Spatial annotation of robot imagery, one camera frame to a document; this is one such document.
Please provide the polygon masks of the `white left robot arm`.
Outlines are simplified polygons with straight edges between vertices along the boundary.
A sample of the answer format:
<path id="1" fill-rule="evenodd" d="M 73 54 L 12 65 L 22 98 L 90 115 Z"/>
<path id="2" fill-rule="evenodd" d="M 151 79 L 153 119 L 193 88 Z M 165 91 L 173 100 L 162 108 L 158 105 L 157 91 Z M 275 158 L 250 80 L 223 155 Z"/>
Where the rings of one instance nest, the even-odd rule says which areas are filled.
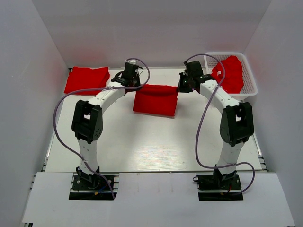
<path id="1" fill-rule="evenodd" d="M 76 172 L 91 189 L 100 183 L 100 177 L 95 173 L 99 173 L 97 140 L 103 131 L 103 113 L 129 91 L 126 87 L 141 85 L 139 68 L 136 60 L 127 60 L 124 70 L 111 79 L 108 90 L 99 92 L 87 101 L 79 100 L 75 105 L 71 129 L 77 138 L 80 155 L 84 158 Z"/>

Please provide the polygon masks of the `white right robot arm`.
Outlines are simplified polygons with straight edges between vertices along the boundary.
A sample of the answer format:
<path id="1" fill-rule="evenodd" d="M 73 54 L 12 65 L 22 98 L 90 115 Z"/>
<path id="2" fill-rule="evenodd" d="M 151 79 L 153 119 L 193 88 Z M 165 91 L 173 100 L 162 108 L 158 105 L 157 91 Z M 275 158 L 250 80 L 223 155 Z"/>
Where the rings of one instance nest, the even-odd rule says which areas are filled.
<path id="1" fill-rule="evenodd" d="M 199 61 L 185 61 L 184 65 L 186 69 L 179 74 L 178 91 L 182 93 L 197 91 L 208 99 L 202 120 L 210 104 L 221 114 L 219 133 L 223 146 L 213 170 L 218 172 L 214 176 L 214 184 L 223 189 L 231 183 L 231 178 L 236 174 L 240 152 L 254 133 L 252 106 L 248 102 L 241 103 L 231 97 L 212 75 L 203 73 Z"/>

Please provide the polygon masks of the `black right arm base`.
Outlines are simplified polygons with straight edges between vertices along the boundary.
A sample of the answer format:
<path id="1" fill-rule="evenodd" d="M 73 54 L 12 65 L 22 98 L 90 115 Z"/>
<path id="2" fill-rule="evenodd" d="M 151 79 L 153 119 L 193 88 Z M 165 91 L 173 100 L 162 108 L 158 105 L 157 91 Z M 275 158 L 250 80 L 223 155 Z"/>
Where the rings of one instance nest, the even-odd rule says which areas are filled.
<path id="1" fill-rule="evenodd" d="M 197 184 L 199 201 L 242 201 L 243 193 L 239 175 L 235 172 L 223 179 L 219 171 L 193 177 Z"/>

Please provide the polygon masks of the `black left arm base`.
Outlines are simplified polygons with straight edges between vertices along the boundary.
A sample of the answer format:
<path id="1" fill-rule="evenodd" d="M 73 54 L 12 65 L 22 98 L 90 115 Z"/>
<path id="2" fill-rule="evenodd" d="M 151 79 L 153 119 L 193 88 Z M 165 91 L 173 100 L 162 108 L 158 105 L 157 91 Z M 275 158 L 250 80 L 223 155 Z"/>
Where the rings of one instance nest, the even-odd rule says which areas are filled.
<path id="1" fill-rule="evenodd" d="M 69 193 L 71 201 L 113 201 L 111 190 L 106 181 L 99 177 L 96 183 L 90 183 L 77 174 L 73 175 Z"/>

